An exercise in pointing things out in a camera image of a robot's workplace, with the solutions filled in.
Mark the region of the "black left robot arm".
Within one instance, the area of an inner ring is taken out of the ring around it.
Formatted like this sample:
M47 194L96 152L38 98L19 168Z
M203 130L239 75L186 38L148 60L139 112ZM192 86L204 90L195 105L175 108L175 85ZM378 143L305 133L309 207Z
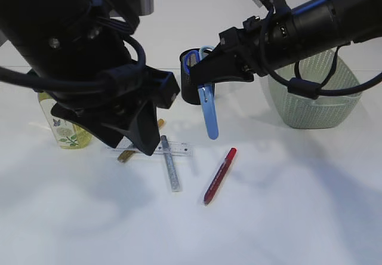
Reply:
M1 32L32 68L2 68L1 81L46 92L53 116L109 147L127 138L151 155L157 110L180 91L173 73L147 65L133 37L152 12L152 0L1 0Z

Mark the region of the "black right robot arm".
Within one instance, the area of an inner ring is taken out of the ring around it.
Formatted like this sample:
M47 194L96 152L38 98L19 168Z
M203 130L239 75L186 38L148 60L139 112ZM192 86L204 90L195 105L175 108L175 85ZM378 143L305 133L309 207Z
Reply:
M311 98L356 94L380 83L377 76L351 88L326 90L324 83L299 76L280 77L276 71L330 48L369 41L381 36L381 0L311 0L290 8L285 0L255 0L267 9L264 19L250 17L242 28L220 33L211 54L190 70L191 87L219 82L252 82L255 75L271 76L293 94ZM111 28L137 52L133 64L105 71L123 92L101 115L96 136L116 147L123 138L151 155L159 144L158 108L168 109L180 89L171 72L147 66L141 45L127 25L115 21Z

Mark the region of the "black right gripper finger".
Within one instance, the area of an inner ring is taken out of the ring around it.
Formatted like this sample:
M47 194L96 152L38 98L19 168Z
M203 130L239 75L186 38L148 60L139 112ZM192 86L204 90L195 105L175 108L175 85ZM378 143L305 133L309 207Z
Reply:
M190 68L189 76L193 85L254 81L254 73L243 59L233 52L224 52L220 44Z

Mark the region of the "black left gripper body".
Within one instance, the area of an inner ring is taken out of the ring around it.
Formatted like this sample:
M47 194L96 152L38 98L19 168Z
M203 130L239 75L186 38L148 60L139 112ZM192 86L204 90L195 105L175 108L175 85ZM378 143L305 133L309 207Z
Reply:
M97 77L104 83L101 92L75 94L53 106L53 116L62 119L101 119L131 115L145 102L169 109L180 87L172 72L133 64L103 70Z

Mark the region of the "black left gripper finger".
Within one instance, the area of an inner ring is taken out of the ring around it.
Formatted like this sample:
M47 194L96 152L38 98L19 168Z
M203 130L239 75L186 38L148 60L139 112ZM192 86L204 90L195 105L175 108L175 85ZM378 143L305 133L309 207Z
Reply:
M51 109L51 114L83 128L111 148L116 148L123 139L121 133L102 125L93 117L77 116L74 111L66 109L58 103Z
M156 118L156 106L152 101L144 102L132 113L109 114L101 122L100 140L115 149L126 137L139 151L152 155L160 142Z

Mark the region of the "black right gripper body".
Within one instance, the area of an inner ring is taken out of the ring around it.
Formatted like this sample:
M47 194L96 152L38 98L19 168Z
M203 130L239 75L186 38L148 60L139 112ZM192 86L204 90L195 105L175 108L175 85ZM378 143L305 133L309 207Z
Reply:
M242 25L243 28L231 27L219 33L221 50L233 55L239 72L265 77L267 73L259 46L262 20L259 16L251 16Z

